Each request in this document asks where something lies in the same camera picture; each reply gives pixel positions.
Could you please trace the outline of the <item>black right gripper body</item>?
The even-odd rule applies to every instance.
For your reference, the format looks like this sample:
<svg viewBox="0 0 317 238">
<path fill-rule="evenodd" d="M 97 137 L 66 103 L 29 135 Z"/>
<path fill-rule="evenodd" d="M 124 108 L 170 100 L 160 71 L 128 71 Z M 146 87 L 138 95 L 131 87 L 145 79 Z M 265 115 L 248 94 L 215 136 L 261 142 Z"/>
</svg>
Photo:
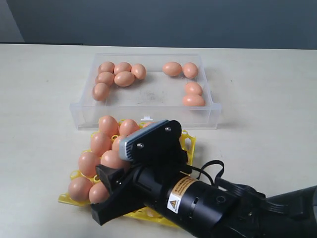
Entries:
<svg viewBox="0 0 317 238">
<path fill-rule="evenodd" d="M 139 201 L 189 233 L 236 233 L 238 198 L 181 170 L 139 167 L 132 185 Z"/>
</svg>

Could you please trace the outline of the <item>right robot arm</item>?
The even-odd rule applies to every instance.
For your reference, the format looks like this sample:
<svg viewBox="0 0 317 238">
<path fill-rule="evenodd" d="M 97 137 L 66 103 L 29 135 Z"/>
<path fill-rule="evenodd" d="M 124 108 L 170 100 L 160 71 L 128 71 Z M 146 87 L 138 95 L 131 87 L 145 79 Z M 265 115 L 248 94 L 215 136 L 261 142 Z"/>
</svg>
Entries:
<svg viewBox="0 0 317 238">
<path fill-rule="evenodd" d="M 197 238 L 314 238 L 317 189 L 309 187 L 266 197 L 250 186 L 231 183 L 218 172 L 209 183 L 190 176 L 188 165 L 137 166 L 124 172 L 96 168 L 109 198 L 92 206 L 103 225 L 150 207 Z"/>
</svg>

